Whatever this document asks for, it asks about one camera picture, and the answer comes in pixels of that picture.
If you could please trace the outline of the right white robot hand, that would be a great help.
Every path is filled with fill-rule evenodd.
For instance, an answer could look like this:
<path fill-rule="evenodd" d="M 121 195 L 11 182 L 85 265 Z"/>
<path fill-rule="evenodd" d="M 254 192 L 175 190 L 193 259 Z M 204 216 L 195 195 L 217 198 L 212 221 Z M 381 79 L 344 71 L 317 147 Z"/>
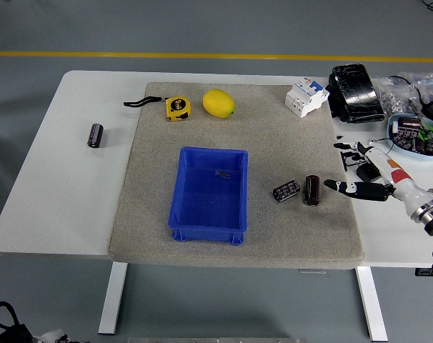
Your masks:
<path fill-rule="evenodd" d="M 384 183 L 347 183 L 327 179 L 324 181 L 325 186 L 355 199 L 384 202 L 393 196 L 404 203 L 406 213 L 413 221 L 427 224 L 433 219 L 433 191 L 418 187 L 395 160 L 378 148 L 364 146 L 360 142 L 346 144 L 344 147 L 359 152 L 371 162 L 378 169 Z"/>

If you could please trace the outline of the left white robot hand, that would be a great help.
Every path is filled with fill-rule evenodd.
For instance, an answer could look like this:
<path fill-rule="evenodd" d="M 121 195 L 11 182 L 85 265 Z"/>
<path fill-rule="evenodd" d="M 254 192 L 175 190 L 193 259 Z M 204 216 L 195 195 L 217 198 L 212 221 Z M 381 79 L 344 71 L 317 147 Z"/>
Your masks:
<path fill-rule="evenodd" d="M 61 329 L 49 331 L 49 332 L 46 332 L 40 336 L 33 336 L 32 342 L 36 342 L 36 343 L 81 343 L 81 341 L 71 339 L 70 336 L 68 334 L 66 334 Z"/>

